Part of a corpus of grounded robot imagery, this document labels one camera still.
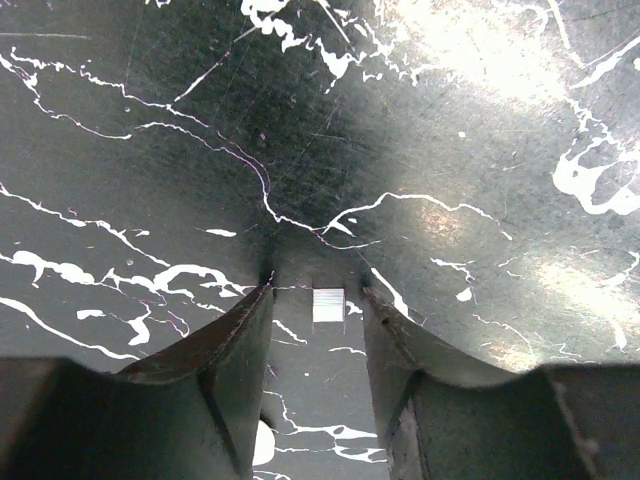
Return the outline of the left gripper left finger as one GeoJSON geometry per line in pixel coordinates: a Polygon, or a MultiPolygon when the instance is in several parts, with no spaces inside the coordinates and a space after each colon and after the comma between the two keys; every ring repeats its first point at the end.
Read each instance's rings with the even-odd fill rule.
{"type": "Polygon", "coordinates": [[[1,361],[5,479],[249,479],[273,293],[117,373],[68,358],[1,361]]]}

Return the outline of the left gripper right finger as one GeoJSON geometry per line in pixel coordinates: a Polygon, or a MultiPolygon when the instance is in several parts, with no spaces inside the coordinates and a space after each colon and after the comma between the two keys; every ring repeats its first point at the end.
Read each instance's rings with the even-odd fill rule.
{"type": "Polygon", "coordinates": [[[513,373],[414,323],[365,288],[364,341],[393,479],[635,479],[639,368],[513,373]]]}

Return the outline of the silver staple strip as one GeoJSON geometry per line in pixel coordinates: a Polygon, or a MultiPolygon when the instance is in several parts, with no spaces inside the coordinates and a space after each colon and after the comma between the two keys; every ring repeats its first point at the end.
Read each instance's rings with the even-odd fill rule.
{"type": "Polygon", "coordinates": [[[345,317],[345,291],[342,288],[318,288],[312,292],[312,321],[342,323],[345,317]]]}

